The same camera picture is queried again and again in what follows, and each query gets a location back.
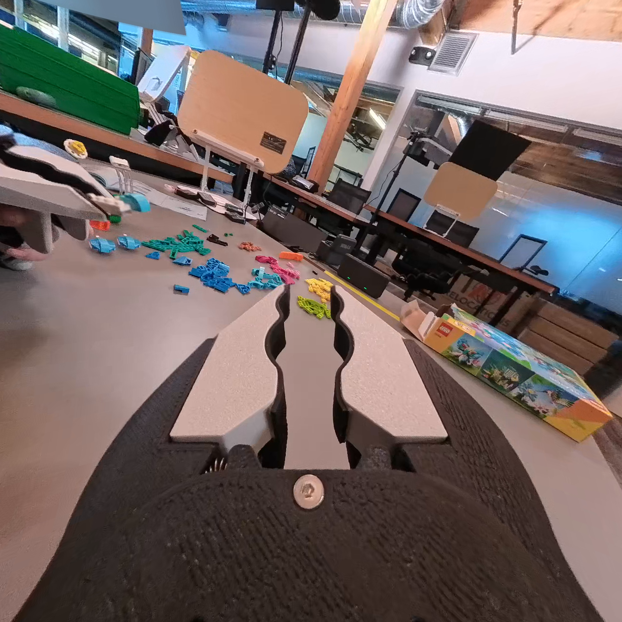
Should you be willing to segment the lego instruction booklet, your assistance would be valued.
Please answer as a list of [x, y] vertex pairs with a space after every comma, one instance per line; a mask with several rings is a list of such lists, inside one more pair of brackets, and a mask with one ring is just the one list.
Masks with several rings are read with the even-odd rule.
[[[110, 164], [86, 160], [82, 163], [82, 167], [112, 194], [120, 195], [118, 176]], [[134, 184], [134, 193], [144, 194], [148, 187], [136, 179], [132, 169], [131, 177]]]

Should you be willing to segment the white and blue lego assembly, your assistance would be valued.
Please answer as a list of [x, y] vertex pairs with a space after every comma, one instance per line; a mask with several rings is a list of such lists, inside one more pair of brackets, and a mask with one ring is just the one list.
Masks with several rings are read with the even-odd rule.
[[116, 222], [115, 219], [120, 219], [124, 213], [147, 213], [151, 211], [149, 200], [140, 193], [125, 193], [112, 196], [88, 193], [85, 196], [111, 222]]

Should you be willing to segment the black power station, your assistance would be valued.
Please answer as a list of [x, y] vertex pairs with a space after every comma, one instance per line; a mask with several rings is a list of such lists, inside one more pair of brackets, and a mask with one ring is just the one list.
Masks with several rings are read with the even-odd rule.
[[337, 276], [373, 299], [380, 298], [390, 282], [388, 275], [353, 254], [343, 258], [337, 269]]
[[355, 238], [338, 235], [333, 239], [320, 242], [315, 251], [315, 256], [321, 262], [338, 268], [346, 255], [352, 252], [355, 245]]

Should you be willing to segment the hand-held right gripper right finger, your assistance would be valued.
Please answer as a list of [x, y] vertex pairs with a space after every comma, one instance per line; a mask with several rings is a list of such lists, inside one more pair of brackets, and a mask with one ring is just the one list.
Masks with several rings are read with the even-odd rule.
[[350, 468], [380, 447], [392, 462], [405, 445], [439, 445], [448, 432], [401, 334], [342, 286], [330, 294], [335, 375], [333, 427]]

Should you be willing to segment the stack of green panels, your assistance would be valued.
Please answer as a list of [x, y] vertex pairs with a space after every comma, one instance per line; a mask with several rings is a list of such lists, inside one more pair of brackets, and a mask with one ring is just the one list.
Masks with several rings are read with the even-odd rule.
[[136, 86], [21, 29], [1, 26], [1, 88], [51, 96], [57, 109], [129, 135], [141, 116]]

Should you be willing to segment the pile of turquoise lego pieces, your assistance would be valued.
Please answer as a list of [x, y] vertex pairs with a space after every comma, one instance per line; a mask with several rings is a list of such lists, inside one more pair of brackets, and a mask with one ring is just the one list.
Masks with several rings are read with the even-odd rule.
[[247, 283], [247, 286], [251, 289], [276, 289], [284, 285], [284, 281], [279, 274], [275, 272], [266, 272], [264, 267], [253, 268], [251, 270], [251, 275], [253, 279]]

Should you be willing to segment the long brown desk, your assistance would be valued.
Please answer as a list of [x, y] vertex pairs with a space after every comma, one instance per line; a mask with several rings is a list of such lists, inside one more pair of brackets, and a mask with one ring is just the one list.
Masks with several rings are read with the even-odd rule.
[[[279, 179], [274, 175], [269, 175], [268, 179], [271, 183], [276, 184], [280, 188], [297, 195], [301, 202], [313, 205], [317, 208], [321, 208], [332, 214], [336, 214], [339, 218], [341, 218], [342, 220], [346, 220], [356, 228], [362, 229], [367, 226], [371, 226], [371, 222], [366, 221], [359, 214], [349, 212], [346, 209], [330, 202], [321, 195], [305, 191], [295, 185], [284, 182], [283, 180]], [[435, 233], [432, 233], [427, 229], [400, 220], [392, 214], [388, 214], [387, 212], [375, 210], [370, 205], [365, 205], [363, 208], [371, 212], [373, 216], [378, 216], [381, 221], [390, 223], [392, 226], [399, 229], [400, 231], [407, 231], [418, 239], [427, 240], [430, 244], [434, 246], [446, 248], [447, 252], [453, 255], [468, 258], [470, 265], [478, 266], [480, 268], [484, 267], [491, 272], [508, 276], [513, 282], [516, 283], [518, 296], [520, 296], [523, 292], [541, 293], [549, 297], [554, 297], [555, 295], [560, 293], [560, 289], [555, 285], [546, 283], [545, 281], [542, 281], [537, 277], [532, 277], [525, 272], [518, 271], [517, 269], [508, 268], [502, 265], [499, 260], [490, 258], [473, 249], [459, 246], [456, 243], [453, 243], [444, 237], [440, 237], [439, 235], [436, 235]]]

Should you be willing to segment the black equipment case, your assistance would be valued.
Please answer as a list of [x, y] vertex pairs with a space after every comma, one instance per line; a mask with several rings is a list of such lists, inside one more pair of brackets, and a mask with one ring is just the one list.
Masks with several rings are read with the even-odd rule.
[[269, 208], [261, 218], [264, 233], [286, 247], [298, 248], [300, 252], [315, 253], [328, 234], [294, 214], [278, 208]]

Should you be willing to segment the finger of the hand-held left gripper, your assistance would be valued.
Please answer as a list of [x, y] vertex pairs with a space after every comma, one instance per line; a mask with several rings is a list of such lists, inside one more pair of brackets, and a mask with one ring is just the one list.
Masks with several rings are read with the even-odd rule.
[[34, 145], [1, 143], [1, 161], [7, 167], [37, 175], [48, 182], [66, 185], [84, 196], [113, 199], [80, 164]]
[[43, 171], [51, 179], [1, 164], [1, 203], [30, 213], [17, 231], [34, 251], [49, 254], [53, 216], [70, 236], [84, 241], [90, 221], [106, 222], [114, 213], [114, 197], [74, 162], [44, 162]]

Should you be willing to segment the black flag panel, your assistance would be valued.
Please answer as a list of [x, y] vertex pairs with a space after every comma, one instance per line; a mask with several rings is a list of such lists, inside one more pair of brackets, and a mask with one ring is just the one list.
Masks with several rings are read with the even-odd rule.
[[498, 181], [531, 144], [529, 139], [475, 120], [448, 162]]

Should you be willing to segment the small wooden board on stand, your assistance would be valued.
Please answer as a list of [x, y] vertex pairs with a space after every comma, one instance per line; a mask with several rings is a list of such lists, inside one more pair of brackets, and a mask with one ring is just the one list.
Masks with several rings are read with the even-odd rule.
[[442, 164], [423, 200], [433, 208], [424, 229], [446, 236], [457, 222], [476, 222], [498, 190], [495, 180], [452, 162]]

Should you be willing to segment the colourful lego set box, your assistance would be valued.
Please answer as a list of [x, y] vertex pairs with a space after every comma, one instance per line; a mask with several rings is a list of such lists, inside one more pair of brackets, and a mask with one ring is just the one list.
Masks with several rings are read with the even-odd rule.
[[413, 300], [402, 306], [400, 322], [424, 345], [576, 442], [613, 420], [574, 370], [455, 304], [425, 312]]

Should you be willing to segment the white lego stand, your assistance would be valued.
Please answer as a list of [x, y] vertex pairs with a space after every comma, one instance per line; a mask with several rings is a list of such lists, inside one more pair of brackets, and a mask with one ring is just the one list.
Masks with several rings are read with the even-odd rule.
[[109, 156], [110, 165], [118, 176], [118, 185], [121, 195], [134, 193], [134, 184], [131, 177], [131, 167], [126, 159]]

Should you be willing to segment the pile of green lego pieces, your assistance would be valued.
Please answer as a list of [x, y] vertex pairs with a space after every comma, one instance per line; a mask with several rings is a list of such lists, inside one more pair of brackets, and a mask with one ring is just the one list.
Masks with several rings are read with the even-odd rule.
[[177, 259], [183, 254], [198, 253], [207, 256], [212, 250], [206, 246], [205, 240], [198, 237], [194, 232], [184, 229], [181, 234], [163, 238], [152, 238], [141, 241], [141, 245], [152, 251], [167, 253], [169, 258]]

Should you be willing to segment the pile of lime lego pieces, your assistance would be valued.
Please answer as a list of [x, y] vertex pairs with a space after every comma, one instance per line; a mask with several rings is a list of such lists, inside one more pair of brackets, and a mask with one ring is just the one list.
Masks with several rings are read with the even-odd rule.
[[306, 297], [298, 296], [297, 297], [297, 305], [303, 311], [305, 311], [308, 315], [312, 315], [319, 320], [323, 318], [331, 319], [331, 311], [330, 308], [323, 302], [316, 301], [314, 299], [309, 299]]

